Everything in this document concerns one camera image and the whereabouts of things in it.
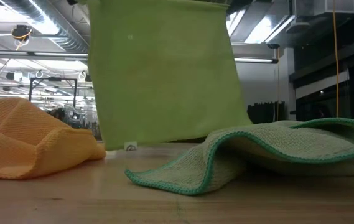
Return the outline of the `black curtain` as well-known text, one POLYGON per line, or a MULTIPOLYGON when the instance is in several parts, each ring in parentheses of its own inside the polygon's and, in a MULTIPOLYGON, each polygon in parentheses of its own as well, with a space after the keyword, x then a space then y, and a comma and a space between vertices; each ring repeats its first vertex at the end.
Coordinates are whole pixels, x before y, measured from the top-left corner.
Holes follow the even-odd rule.
POLYGON ((248 105, 247 113, 253 124, 273 123, 286 119, 285 102, 255 103, 248 105))

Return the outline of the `ceiling light strip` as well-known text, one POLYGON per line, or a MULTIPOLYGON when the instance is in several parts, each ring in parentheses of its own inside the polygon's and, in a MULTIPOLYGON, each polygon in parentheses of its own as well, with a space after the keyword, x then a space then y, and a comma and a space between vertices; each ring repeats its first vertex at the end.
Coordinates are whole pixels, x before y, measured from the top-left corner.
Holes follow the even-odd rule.
POLYGON ((31 52, 0 50, 0 58, 27 60, 69 60, 87 61, 88 55, 81 53, 31 52))

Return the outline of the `silver ceiling duct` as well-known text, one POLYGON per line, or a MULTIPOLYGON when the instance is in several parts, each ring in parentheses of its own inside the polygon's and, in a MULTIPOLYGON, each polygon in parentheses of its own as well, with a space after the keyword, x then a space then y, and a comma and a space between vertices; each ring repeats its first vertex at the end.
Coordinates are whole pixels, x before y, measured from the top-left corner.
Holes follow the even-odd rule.
POLYGON ((66 52, 87 53, 89 45, 49 0, 0 0, 66 52))

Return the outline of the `pale green teal-edged towel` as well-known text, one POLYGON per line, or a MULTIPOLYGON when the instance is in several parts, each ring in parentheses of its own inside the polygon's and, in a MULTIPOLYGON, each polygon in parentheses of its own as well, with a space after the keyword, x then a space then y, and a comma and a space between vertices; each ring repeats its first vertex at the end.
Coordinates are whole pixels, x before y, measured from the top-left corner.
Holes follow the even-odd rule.
POLYGON ((277 121, 222 129, 163 166, 125 174, 143 187, 200 195, 222 188, 251 165, 282 175, 354 177, 354 119, 277 121))

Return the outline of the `white ceiling unit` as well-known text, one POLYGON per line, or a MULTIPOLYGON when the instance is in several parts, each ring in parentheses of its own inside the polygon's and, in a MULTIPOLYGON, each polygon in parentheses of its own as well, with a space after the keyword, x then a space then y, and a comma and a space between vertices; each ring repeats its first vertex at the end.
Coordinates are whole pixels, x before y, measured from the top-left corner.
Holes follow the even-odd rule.
POLYGON ((332 13, 354 14, 354 0, 292 0, 294 20, 287 34, 305 32, 309 27, 327 19, 332 13))

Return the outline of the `lime green microfiber towel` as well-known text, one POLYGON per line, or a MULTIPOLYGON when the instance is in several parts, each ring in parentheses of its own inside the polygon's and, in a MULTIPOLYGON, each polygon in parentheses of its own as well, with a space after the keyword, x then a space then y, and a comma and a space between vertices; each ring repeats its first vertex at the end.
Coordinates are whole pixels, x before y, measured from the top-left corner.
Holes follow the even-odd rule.
POLYGON ((84 0, 88 69, 108 150, 250 124, 226 29, 228 5, 84 0))

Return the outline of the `orange microfiber towel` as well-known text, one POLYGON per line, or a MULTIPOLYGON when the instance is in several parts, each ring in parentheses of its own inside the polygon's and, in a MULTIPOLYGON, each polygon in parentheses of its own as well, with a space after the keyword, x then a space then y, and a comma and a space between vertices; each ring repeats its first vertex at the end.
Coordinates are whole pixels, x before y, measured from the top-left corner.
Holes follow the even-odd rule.
POLYGON ((75 129, 23 98, 0 99, 0 179, 32 179, 103 159, 86 129, 75 129))

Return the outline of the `black stand frame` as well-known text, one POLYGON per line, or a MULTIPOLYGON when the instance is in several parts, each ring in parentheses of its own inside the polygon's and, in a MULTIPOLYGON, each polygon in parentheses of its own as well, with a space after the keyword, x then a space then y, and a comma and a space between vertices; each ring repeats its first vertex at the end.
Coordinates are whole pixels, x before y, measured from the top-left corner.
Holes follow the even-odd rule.
POLYGON ((32 100, 32 91, 35 87, 33 87, 34 81, 38 80, 37 84, 42 83, 44 80, 48 80, 51 82, 61 82, 61 81, 74 81, 73 87, 73 107, 76 108, 76 99, 77 99, 77 87, 78 87, 78 80, 76 78, 61 78, 61 77, 48 77, 48 78, 30 78, 30 85, 29 85, 29 95, 28 100, 31 102, 32 100))

